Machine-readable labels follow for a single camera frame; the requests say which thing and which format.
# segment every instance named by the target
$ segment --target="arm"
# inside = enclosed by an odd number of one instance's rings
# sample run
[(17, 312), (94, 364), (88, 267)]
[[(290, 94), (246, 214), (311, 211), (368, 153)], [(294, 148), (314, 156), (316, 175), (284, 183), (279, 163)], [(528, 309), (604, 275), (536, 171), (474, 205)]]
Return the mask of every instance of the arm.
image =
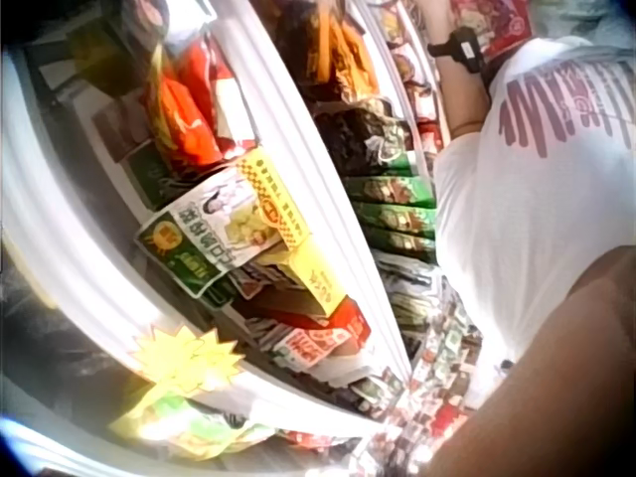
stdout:
[[(455, 29), (450, 0), (417, 0), (421, 8), (428, 40), (437, 45), (446, 43)], [(470, 132), (481, 131), (490, 108), (488, 93), (479, 75), (449, 57), (436, 59), (443, 91), (444, 109), (453, 139)]]
[(636, 255), (620, 253), (618, 265), (555, 310), (510, 376), (422, 476), (592, 475), (591, 466), (629, 443)]

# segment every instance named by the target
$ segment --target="black watch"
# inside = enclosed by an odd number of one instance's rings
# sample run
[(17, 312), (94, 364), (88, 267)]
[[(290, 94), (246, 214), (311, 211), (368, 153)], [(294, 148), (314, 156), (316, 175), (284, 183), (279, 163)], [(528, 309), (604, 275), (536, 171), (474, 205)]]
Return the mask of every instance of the black watch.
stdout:
[(458, 28), (442, 45), (428, 45), (428, 52), (434, 58), (451, 57), (470, 73), (481, 73), (484, 67), (484, 55), (481, 53), (477, 34), (469, 27)]

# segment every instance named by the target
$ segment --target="orange package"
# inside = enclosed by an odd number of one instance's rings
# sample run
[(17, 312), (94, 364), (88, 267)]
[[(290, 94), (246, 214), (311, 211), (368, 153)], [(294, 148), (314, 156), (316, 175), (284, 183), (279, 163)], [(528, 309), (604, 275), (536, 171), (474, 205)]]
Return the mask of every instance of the orange package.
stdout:
[(177, 72), (215, 136), (224, 159), (256, 147), (239, 83), (212, 38), (203, 33), (179, 58)]
[(175, 76), (161, 45), (152, 56), (145, 106), (155, 142), (176, 176), (196, 177), (223, 161), (208, 121)]

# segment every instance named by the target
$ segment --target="white t-shirt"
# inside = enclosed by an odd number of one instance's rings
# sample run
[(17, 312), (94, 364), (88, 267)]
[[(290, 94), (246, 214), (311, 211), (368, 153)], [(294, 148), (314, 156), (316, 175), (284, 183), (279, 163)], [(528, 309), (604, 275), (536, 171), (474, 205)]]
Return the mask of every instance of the white t-shirt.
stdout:
[(498, 359), (517, 361), (582, 273), (635, 243), (632, 56), (580, 45), (523, 46), (482, 131), (435, 163), (437, 258)]

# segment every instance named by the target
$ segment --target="person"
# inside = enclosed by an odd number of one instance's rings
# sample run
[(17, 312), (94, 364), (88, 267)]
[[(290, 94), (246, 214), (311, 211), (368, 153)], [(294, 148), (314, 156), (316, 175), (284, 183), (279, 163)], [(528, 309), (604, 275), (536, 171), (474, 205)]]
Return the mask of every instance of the person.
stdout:
[[(449, 0), (417, 3), (445, 43)], [(438, 261), (515, 366), (422, 475), (580, 475), (633, 422), (634, 53), (532, 39), (489, 90), (436, 64), (452, 138), (433, 171)]]

